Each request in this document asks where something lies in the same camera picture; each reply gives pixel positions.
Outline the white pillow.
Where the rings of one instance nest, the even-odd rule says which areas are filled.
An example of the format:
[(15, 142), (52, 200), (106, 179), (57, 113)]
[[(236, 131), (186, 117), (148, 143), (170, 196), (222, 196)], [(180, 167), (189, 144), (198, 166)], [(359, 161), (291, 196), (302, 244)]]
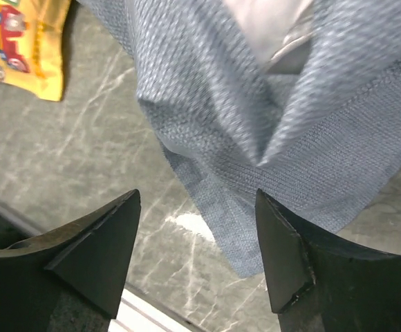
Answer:
[(227, 0), (259, 65), (271, 75), (299, 74), (313, 39), (313, 0)]

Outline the blue-grey pillowcase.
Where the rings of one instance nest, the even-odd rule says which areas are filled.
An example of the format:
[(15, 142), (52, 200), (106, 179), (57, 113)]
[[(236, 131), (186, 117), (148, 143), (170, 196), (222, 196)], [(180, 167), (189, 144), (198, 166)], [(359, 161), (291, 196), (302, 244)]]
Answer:
[(263, 190), (330, 232), (401, 168), (401, 1), (314, 1), (297, 75), (263, 71), (225, 1), (85, 1), (132, 56), (171, 167), (241, 277)]

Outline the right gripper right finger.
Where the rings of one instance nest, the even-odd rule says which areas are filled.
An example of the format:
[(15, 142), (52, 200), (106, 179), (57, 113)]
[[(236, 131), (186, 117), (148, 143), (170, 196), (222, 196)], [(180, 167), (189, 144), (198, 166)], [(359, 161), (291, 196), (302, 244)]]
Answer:
[(263, 191), (255, 212), (282, 331), (401, 331), (401, 255), (343, 239)]

